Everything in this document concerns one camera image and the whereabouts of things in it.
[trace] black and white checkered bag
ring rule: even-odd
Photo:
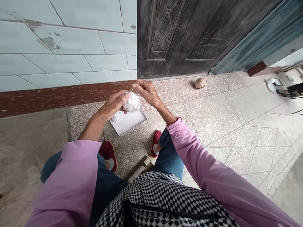
[[[147,172],[108,205],[99,226],[239,226],[219,202],[173,174]]]

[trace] floor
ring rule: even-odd
[[[300,159],[296,160],[303,150],[303,116],[292,112],[303,109],[303,101],[269,92],[263,81],[268,76],[272,75],[250,78],[239,72],[203,76],[207,85],[200,90],[193,88],[197,78],[154,84],[171,112],[185,120],[209,152],[302,221],[294,213],[290,200],[294,193],[302,199],[299,192],[302,178],[290,176],[296,185],[295,192],[287,187],[288,183],[282,187],[294,167],[297,166],[296,174],[302,172],[303,161],[297,164]],[[0,194],[3,196],[0,226],[24,224],[32,211],[29,202],[41,187],[39,172],[44,162],[60,151],[65,142],[77,139],[103,103],[0,119]],[[146,122],[121,137],[107,123],[100,138],[114,144],[119,162],[117,175],[121,178],[148,155],[152,133],[165,128],[159,113],[145,100],[141,108],[148,118]],[[198,187],[186,169],[183,180],[188,186]],[[302,203],[297,205],[297,212],[302,212]]]

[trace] red shoe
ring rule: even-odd
[[[114,167],[111,171],[116,173],[118,171],[118,162],[114,154],[114,145],[108,140],[103,141],[99,150],[99,154],[103,156],[105,160],[108,160],[110,158],[114,160]]]
[[[156,130],[152,136],[152,146],[151,146],[151,151],[149,152],[149,156],[151,158],[157,158],[158,155],[154,153],[153,147],[155,144],[159,143],[160,136],[162,135],[162,132],[159,130]]]

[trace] doorway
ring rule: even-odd
[[[137,1],[138,78],[208,73],[280,2]]]

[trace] white thread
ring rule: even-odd
[[[118,113],[115,113],[111,119],[113,120],[113,122],[119,122],[121,117]]]
[[[126,112],[133,113],[133,112],[138,112],[140,109],[140,97],[133,93],[133,90],[130,91],[130,97],[129,100],[127,100],[123,104],[123,109]]]

